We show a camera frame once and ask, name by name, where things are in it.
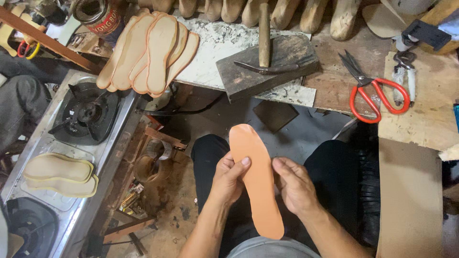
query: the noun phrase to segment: dark wooden block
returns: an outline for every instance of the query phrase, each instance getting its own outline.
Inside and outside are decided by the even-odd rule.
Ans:
[[[262,101],[253,108],[253,112],[272,133],[279,131],[298,116],[297,110],[291,104],[275,101]]]
[[[261,75],[241,68],[233,61],[259,65],[258,45],[216,62],[228,99],[248,98],[301,76],[317,71],[319,58],[306,35],[279,36],[271,39],[270,67],[297,63],[300,68],[275,75]]]

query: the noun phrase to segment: person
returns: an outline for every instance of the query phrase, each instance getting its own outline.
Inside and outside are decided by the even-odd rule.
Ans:
[[[272,159],[285,227],[281,240],[260,236],[253,225],[241,181],[251,166],[249,157],[235,163],[223,138],[206,135],[196,140],[191,158],[199,217],[179,258],[371,257],[353,238],[358,156],[346,143],[322,143],[304,166],[286,157]]]
[[[0,156],[19,136],[30,137],[45,113],[51,95],[45,83],[60,84],[69,69],[80,66],[58,59],[12,57],[0,50],[0,73],[8,80],[0,85]]]

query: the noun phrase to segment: forearm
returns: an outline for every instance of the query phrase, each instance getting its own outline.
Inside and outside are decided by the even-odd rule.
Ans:
[[[323,207],[300,218],[322,258],[370,258],[363,247]]]
[[[229,207],[208,199],[179,258],[218,257],[228,210]]]

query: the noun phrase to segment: gas stove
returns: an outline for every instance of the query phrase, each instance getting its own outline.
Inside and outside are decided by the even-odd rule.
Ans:
[[[141,114],[136,109],[146,101],[133,90],[101,90],[95,80],[89,73],[68,72],[3,187],[10,231],[26,240],[19,257],[78,257],[137,127]],[[91,162],[99,178],[96,194],[75,198],[29,189],[22,170],[47,152]]]

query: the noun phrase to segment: gray shirt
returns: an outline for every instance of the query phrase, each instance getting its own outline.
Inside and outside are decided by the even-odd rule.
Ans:
[[[257,236],[236,246],[226,258],[320,258],[309,247],[289,238],[282,240]]]

